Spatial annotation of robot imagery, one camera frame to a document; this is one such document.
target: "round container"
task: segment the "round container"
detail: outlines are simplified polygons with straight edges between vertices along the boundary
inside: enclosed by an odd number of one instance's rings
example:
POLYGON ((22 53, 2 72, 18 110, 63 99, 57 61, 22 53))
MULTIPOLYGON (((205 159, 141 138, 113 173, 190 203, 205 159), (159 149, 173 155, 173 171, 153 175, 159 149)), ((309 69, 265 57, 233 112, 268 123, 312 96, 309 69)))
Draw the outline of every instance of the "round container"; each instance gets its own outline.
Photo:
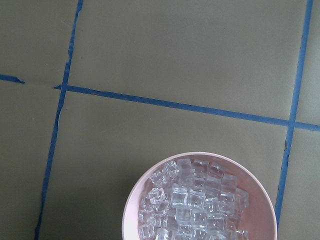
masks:
POLYGON ((162 169, 169 161, 178 159, 214 161, 237 176, 237 186, 249 193, 249 207, 244 210, 240 229, 247 230, 251 240, 277 240, 276 216, 270 198, 256 177, 239 163, 209 152, 187 152, 168 157, 151 167, 134 185, 125 204, 122 218, 122 239, 140 240, 138 234, 138 210, 141 196, 152 188, 149 177, 162 169))

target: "blue line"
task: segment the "blue line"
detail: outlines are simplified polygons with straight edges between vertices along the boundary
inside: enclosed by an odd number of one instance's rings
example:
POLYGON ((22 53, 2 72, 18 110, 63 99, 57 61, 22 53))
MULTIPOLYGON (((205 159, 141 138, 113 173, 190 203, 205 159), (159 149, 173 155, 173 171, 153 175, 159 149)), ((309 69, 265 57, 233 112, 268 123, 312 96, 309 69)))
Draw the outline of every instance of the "blue line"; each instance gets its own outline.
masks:
POLYGON ((292 96, 292 102, 291 102, 288 130, 286 133, 286 147, 287 148, 283 153, 280 180, 279 180, 278 192, 277 192, 277 198, 276 198, 275 210, 274 210, 277 227, 279 227, 279 222, 280 222, 280 215, 281 215, 281 209, 282 209, 282 204, 283 204, 283 198, 284 198, 284 192, 285 192, 286 180, 287 180, 287 173, 288 173, 289 156, 290 156, 292 139, 294 136, 294 129, 295 129, 295 124, 296 124, 299 94, 300 94, 300 88, 301 88, 301 82, 302 82, 302 77, 303 77, 303 72, 304 72, 304 64, 305 64, 305 58, 306 58, 306 50, 307 50, 307 42, 308 42, 308 34, 309 34, 312 5, 313 5, 313 0, 308 0, 306 3, 306 9, 305 9, 305 15, 304 15, 300 53, 299 53, 299 59, 298 59, 296 75, 295 75, 295 84, 294 84, 293 96, 292 96))
POLYGON ((18 84, 25 84, 26 82, 20 80, 16 76, 9 76, 9 75, 2 75, 0 74, 0 80, 8 81, 8 82, 13 82, 13 83, 18 83, 18 84))
POLYGON ((320 125, 315 125, 315 124, 296 122, 294 127, 296 129, 305 129, 305 130, 320 132, 320 125))
MULTIPOLYGON (((54 88, 61 89, 61 85, 55 86, 54 88)), ((82 93, 82 94, 97 95, 100 97, 120 99, 120 100, 126 100, 131 102, 150 104, 150 105, 156 105, 156 106, 162 106, 162 107, 168 107, 168 108, 174 108, 174 109, 193 111, 198 113, 212 114, 212 115, 230 117, 235 119, 243 119, 243 120, 255 121, 260 123, 267 123, 267 124, 274 124, 274 125, 281 125, 281 126, 288 125, 288 121, 283 119, 252 115, 252 114, 241 113, 241 112, 227 111, 227 110, 221 110, 221 109, 204 107, 204 106, 188 105, 184 103, 164 101, 164 100, 158 100, 158 99, 141 97, 141 96, 126 95, 126 94, 115 93, 110 91, 98 91, 98 90, 92 90, 89 88, 78 87, 78 86, 68 85, 67 91, 82 93)))
POLYGON ((66 92, 67 92, 68 80, 69 80, 69 75, 70 75, 70 66, 71 66, 72 56, 73 56, 73 52, 74 52, 76 25, 77 25, 77 20, 78 20, 80 11, 82 9, 82 5, 83 5, 83 0, 78 0, 76 11, 75 11, 73 27, 72 27, 72 32, 71 32, 69 48, 68 48, 69 60, 68 60, 68 62, 65 63, 63 80, 62 80, 61 91, 60 91, 60 96, 59 96, 59 102, 58 102, 58 107, 56 110, 54 126, 53 126, 53 131, 52 131, 52 137, 51 137, 51 143, 50 143, 50 149, 49 149, 49 153, 48 153, 48 159, 47 159, 47 163, 46 163, 44 179, 43 179, 43 184, 42 184, 41 208, 40 208, 38 223, 35 228, 35 237, 34 237, 35 240, 39 239, 42 217, 43 217, 43 212, 44 212, 44 207, 45 207, 45 202, 46 202, 46 197, 47 197, 51 167, 52 167, 52 163, 53 163, 53 159, 54 159, 54 153, 55 153, 56 142, 57 142, 57 137, 58 137, 59 119, 60 119, 61 110, 62 110, 62 108, 64 106, 64 102, 65 102, 65 96, 66 96, 66 92))

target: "blue tape strip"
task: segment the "blue tape strip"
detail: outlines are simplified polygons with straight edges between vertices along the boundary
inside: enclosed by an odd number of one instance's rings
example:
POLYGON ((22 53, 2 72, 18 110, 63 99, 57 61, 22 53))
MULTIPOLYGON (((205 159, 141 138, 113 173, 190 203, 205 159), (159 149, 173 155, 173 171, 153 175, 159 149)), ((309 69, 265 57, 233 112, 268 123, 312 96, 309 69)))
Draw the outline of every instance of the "blue tape strip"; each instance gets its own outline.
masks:
POLYGON ((61 110, 62 110, 62 108, 64 106, 64 102, 65 102, 65 96, 66 96, 66 92, 67 92, 68 80, 69 80, 69 75, 70 75, 70 66, 71 66, 72 56, 73 56, 73 52, 74 52, 76 25, 77 25, 77 20, 78 20, 80 11, 82 9, 82 5, 83 5, 83 0, 78 0, 76 12, 75 12, 75 17, 74 17, 74 22, 73 22, 73 27, 72 27, 72 32, 71 32, 69 48, 68 48, 69 60, 68 60, 68 62, 65 63, 63 80, 62 80, 61 91, 60 91, 60 96, 59 96, 59 102, 58 102, 58 107, 56 110, 54 126, 53 126, 53 131, 52 131, 52 137, 51 137, 51 143, 50 143, 50 149, 49 149, 49 153, 48 153, 48 159, 47 159, 47 163, 46 163, 44 179, 43 179, 43 184, 42 184, 41 208, 40 208, 38 223, 35 228, 35 237, 34 237, 35 240, 39 239, 40 228, 41 228, 41 223, 42 223, 42 216, 43 216, 43 211, 44 211, 46 197, 47 197, 51 167, 52 167, 55 148, 56 148, 56 142, 57 142, 57 136, 58 136, 58 130, 59 130, 59 119, 60 119, 61 110))
MULTIPOLYGON (((61 85, 55 86, 54 88, 61 89, 61 85)), ((156 105, 156 106, 162 106, 162 107, 168 107, 168 108, 174 108, 174 109, 182 109, 182 110, 193 111, 198 113, 230 117, 235 119, 243 119, 243 120, 255 121, 260 123, 267 123, 267 124, 274 124, 274 125, 281 125, 281 126, 288 125, 288 121, 283 119, 252 115, 252 114, 246 114, 241 112, 227 111, 227 110, 221 110, 221 109, 204 107, 204 106, 188 105, 184 103, 164 101, 164 100, 158 100, 158 99, 141 97, 141 96, 126 95, 126 94, 120 94, 120 93, 115 93, 110 91, 98 91, 98 90, 92 90, 89 88, 78 87, 78 86, 68 85, 67 91, 82 93, 82 94, 97 95, 100 97, 120 99, 120 100, 126 100, 131 102, 150 104, 150 105, 156 105)))
POLYGON ((299 59, 298 59, 296 75, 295 75, 295 84, 294 84, 293 96, 292 96, 292 102, 291 102, 288 130, 287 130, 287 134, 286 134, 286 147, 287 148, 283 153, 280 180, 279 180, 278 192, 277 192, 277 198, 276 198, 275 210, 274 210, 277 227, 279 227, 279 222, 280 222, 280 215, 281 215, 281 209, 282 209, 282 204, 283 204, 283 198, 284 198, 284 192, 285 192, 285 186, 286 186, 286 180, 287 180, 287 173, 288 173, 289 156, 290 156, 292 139, 294 136, 294 129, 295 129, 295 124, 296 124, 296 116, 297 116, 297 110, 298 110, 300 88, 301 88, 301 82, 302 82, 302 77, 303 77, 303 72, 304 72, 304 64, 305 64, 305 58, 306 58, 306 51, 307 51, 307 42, 308 42, 308 34, 309 34, 312 5, 313 5, 313 0, 308 0, 306 3, 306 9, 305 9, 305 15, 304 15, 300 53, 299 53, 299 59))
POLYGON ((9 75, 2 75, 2 74, 0 74, 0 80, 18 83, 18 84, 25 84, 26 83, 26 82, 20 80, 19 78, 17 78, 16 76, 9 76, 9 75))
POLYGON ((296 129, 305 129, 305 130, 320 132, 320 125, 314 125, 314 124, 303 123, 303 122, 296 122, 294 127, 296 129))

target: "bowl of ice cubes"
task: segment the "bowl of ice cubes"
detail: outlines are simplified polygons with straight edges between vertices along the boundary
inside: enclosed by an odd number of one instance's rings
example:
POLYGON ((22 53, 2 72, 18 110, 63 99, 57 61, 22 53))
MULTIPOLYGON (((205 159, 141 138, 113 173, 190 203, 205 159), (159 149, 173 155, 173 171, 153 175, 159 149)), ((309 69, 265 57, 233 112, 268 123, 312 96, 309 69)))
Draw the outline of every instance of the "bowl of ice cubes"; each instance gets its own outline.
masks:
POLYGON ((277 240, 271 200, 239 163, 187 152, 151 167, 134 185, 123 240, 277 240))

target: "gray floor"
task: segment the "gray floor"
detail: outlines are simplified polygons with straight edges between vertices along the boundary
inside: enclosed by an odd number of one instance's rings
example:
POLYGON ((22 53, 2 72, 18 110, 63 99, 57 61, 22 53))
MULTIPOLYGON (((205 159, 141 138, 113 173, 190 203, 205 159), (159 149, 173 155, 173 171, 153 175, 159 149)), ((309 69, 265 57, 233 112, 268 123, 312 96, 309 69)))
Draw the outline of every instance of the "gray floor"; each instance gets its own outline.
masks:
POLYGON ((2 1, 0 239, 121 239, 135 182, 191 151, 239 162, 275 206, 286 140, 278 239, 318 239, 320 1, 306 35, 311 3, 84 0, 63 82, 78 1, 2 1))

